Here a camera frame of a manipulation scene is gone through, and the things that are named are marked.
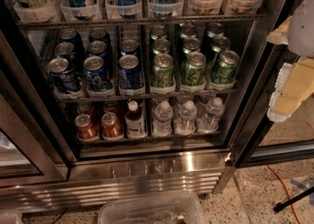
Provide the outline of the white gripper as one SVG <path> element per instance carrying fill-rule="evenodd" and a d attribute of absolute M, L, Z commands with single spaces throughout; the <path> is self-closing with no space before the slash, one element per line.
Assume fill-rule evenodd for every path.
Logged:
<path fill-rule="evenodd" d="M 314 0 L 303 0 L 292 16 L 266 36 L 266 41 L 288 45 L 293 53 L 314 57 Z M 314 59 L 306 57 L 281 67 L 269 101 L 270 121 L 280 123 L 290 118 L 314 92 Z"/>

